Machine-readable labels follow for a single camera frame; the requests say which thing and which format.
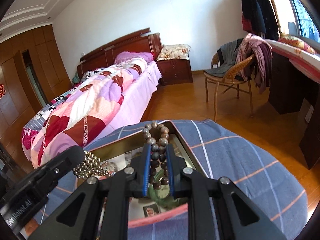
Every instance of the blue gripper pad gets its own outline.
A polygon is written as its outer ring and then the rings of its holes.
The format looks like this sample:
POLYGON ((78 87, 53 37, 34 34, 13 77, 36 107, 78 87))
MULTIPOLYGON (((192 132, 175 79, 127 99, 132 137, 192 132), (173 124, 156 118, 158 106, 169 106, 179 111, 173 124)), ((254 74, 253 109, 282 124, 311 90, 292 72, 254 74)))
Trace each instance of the blue gripper pad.
POLYGON ((143 156, 145 159, 144 173, 142 179, 142 195, 147 196, 148 185, 149 185, 149 169, 150 169, 150 156, 151 156, 151 145, 145 144, 143 147, 143 156))
POLYGON ((165 148, 166 150, 166 157, 167 157, 167 167, 168 167, 168 179, 169 179, 169 186, 170 186, 170 195, 174 196, 174 174, 172 168, 172 158, 175 157, 174 149, 172 144, 168 144, 165 148))

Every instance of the wooden floor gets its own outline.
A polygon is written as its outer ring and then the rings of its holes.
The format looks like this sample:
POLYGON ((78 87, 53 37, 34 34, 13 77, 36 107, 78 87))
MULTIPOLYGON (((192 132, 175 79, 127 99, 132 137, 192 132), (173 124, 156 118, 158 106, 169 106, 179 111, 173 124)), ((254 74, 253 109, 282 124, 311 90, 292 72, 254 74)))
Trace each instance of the wooden floor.
MULTIPOLYGON (((160 119, 213 119, 214 84, 208 84, 209 102, 205 102, 204 76, 193 74, 193 83, 159 87, 150 103, 153 104, 149 120, 160 119)), ((248 90, 247 84, 240 86, 248 90)), ((307 169, 299 148, 307 123, 304 118, 308 103, 304 102, 299 113, 278 114, 268 102, 269 91, 259 95, 258 88, 252 88, 255 116, 250 118, 249 95, 229 90, 218 96, 217 123, 243 136, 265 149, 278 159, 306 189, 308 212, 311 216, 320 200, 320 163, 307 169)))

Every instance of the purple pillow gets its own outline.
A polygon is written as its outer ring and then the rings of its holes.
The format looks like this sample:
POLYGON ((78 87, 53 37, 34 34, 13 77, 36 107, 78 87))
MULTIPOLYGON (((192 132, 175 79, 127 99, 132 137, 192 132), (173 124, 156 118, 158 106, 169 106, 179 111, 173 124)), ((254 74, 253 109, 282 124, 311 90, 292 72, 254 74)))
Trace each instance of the purple pillow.
POLYGON ((128 51, 123 51, 118 54, 116 57, 114 64, 120 64, 121 62, 124 62, 126 60, 132 59, 134 57, 141 57, 143 58, 147 63, 150 63, 153 61, 153 55, 150 52, 128 52, 128 51))

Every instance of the triangular cutout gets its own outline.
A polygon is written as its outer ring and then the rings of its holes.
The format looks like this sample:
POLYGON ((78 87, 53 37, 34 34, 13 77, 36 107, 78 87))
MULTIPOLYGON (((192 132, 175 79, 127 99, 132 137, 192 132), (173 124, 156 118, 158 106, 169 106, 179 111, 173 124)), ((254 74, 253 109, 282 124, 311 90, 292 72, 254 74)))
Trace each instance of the triangular cutout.
POLYGON ((259 217, 236 193, 233 193, 231 196, 236 206, 236 210, 238 212, 238 216, 242 226, 245 227, 259 221, 259 217))
POLYGON ((58 217, 57 222, 73 227, 76 223, 85 194, 81 193, 58 217))

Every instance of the white wall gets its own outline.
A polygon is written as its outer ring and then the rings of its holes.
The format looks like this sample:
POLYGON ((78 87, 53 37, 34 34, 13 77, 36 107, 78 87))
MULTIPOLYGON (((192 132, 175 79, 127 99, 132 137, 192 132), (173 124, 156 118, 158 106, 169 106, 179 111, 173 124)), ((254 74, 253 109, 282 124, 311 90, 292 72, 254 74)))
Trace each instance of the white wall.
POLYGON ((241 0, 74 0, 53 30, 70 78, 82 52, 147 27, 163 44, 189 44, 191 68, 200 70, 219 46, 245 36, 241 15, 241 0))

